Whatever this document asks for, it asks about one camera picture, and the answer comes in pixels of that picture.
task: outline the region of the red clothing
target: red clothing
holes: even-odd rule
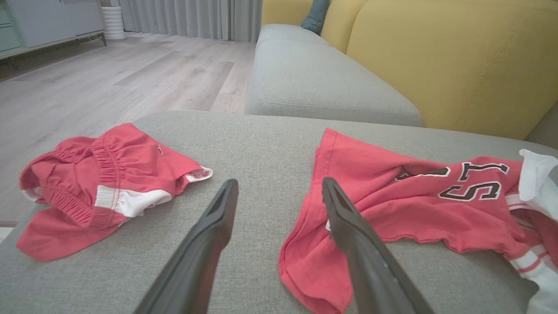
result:
[[[558,224],[519,201],[521,169],[520,161],[491,157],[454,165],[419,160],[327,129],[310,193],[281,249],[281,280],[315,313],[343,313],[352,300],[346,259],[326,229],[324,177],[337,180],[385,242],[441,240],[458,253],[494,250],[527,278],[538,274],[544,256],[558,264]]]
[[[40,261],[73,254],[212,173],[130,123],[65,140],[20,176],[29,199],[52,207],[33,217],[17,247]]]

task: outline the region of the teal pillow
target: teal pillow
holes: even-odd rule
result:
[[[302,28],[319,35],[322,27],[324,27],[325,14],[328,12],[328,7],[329,0],[314,0],[310,13],[302,21]]]

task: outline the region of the yellow sofa backrest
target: yellow sofa backrest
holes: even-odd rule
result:
[[[332,47],[346,53],[354,20],[366,1],[368,0],[331,0],[321,37]]]
[[[330,0],[320,36],[345,53],[354,19],[367,0]],[[313,0],[264,0],[262,26],[279,23],[301,25],[310,12]]]
[[[558,2],[370,0],[347,55],[426,127],[524,139],[558,100]]]
[[[267,24],[302,24],[313,0],[263,0],[262,26]]]

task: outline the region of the gray curtain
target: gray curtain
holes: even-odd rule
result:
[[[124,30],[256,42],[262,0],[120,0]]]

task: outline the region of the gray sofa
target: gray sofa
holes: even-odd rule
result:
[[[229,178],[239,182],[237,214],[217,268],[209,313],[309,313],[281,283],[277,261],[309,191],[315,148],[327,127],[443,163],[479,155],[519,160],[522,148],[558,157],[557,150],[539,144],[492,136],[296,117],[181,111],[134,124],[212,168],[214,176],[146,210],[105,240],[48,263],[15,248],[26,225],[21,222],[0,244],[1,313],[132,313]],[[457,254],[442,243],[406,240],[387,246],[438,314],[525,313],[537,291],[492,251]],[[354,303],[346,311],[356,312]]]
[[[246,104],[249,115],[422,126],[398,91],[300,26],[262,27]]]

